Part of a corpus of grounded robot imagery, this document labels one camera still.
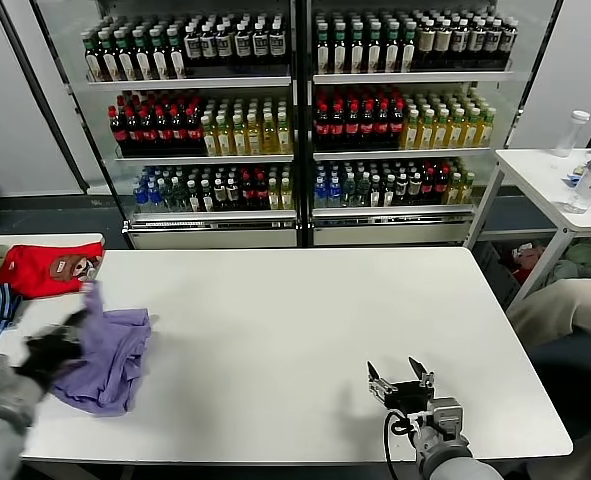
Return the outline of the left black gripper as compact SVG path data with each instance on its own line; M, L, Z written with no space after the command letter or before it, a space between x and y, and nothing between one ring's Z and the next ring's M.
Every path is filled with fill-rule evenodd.
M17 367L17 374L33 380L42 390L48 390L64 366L82 356L79 330L88 317L83 308L65 321L66 329L47 325L25 338L27 358Z

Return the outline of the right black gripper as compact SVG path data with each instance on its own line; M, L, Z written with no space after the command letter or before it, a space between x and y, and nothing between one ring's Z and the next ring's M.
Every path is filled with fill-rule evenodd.
M418 413L425 411L428 401L434 398L434 373L424 365L409 358L409 363L419 381L407 381L390 384L381 377L373 364L367 362L369 390L377 399L385 399L388 410L402 413Z

